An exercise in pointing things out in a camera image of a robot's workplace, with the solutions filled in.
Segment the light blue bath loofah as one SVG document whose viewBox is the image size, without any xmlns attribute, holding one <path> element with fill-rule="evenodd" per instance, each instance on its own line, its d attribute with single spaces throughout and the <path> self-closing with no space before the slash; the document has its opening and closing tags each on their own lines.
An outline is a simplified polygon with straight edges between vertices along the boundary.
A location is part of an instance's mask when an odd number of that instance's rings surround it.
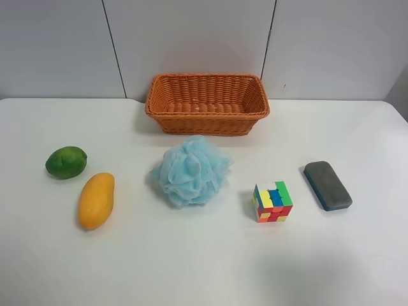
<svg viewBox="0 0 408 306">
<path fill-rule="evenodd" d="M 227 183 L 232 164 L 232 158 L 197 135 L 167 150 L 149 177 L 173 207 L 205 205 Z"/>
</svg>

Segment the orange woven basket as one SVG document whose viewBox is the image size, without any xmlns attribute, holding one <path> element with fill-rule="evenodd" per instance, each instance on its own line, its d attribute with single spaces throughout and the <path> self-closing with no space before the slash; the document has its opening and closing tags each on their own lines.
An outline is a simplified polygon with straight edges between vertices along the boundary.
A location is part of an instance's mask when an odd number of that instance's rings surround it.
<svg viewBox="0 0 408 306">
<path fill-rule="evenodd" d="M 244 136 L 270 107 L 255 75 L 167 73 L 153 78 L 145 113 L 168 134 Z"/>
</svg>

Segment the yellow mango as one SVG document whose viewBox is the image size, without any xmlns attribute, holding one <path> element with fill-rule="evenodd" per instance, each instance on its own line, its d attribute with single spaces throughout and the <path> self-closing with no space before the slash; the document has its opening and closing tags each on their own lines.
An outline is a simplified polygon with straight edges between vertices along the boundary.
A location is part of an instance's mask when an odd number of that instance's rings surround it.
<svg viewBox="0 0 408 306">
<path fill-rule="evenodd" d="M 78 205 L 78 223 L 90 231 L 103 225 L 113 210 L 115 178 L 110 173 L 91 177 L 82 189 Z"/>
</svg>

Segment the green lemon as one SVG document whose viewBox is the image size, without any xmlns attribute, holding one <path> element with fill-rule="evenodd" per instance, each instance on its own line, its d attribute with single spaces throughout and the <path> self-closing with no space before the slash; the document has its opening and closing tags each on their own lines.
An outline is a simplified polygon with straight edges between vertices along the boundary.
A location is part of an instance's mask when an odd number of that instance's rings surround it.
<svg viewBox="0 0 408 306">
<path fill-rule="evenodd" d="M 49 174 L 70 179 L 81 174 L 87 165 L 87 154 L 79 147 L 63 147 L 51 154 L 45 163 Z"/>
</svg>

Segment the grey board eraser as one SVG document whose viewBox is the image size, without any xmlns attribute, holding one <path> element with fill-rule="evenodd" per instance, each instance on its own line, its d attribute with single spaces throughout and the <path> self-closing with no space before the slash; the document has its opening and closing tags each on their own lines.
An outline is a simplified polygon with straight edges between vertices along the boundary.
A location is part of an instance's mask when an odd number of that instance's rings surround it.
<svg viewBox="0 0 408 306">
<path fill-rule="evenodd" d="M 350 194 L 328 162 L 308 163 L 303 173 L 325 211 L 346 209 L 353 203 Z"/>
</svg>

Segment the colourful puzzle cube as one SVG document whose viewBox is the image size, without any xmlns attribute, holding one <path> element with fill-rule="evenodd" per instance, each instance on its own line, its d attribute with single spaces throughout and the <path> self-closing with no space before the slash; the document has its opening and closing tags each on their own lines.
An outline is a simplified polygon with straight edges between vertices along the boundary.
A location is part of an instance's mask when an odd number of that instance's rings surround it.
<svg viewBox="0 0 408 306">
<path fill-rule="evenodd" d="M 284 222 L 293 208 L 293 201 L 284 181 L 274 182 L 271 189 L 256 184 L 252 204 L 256 220 L 260 223 Z"/>
</svg>

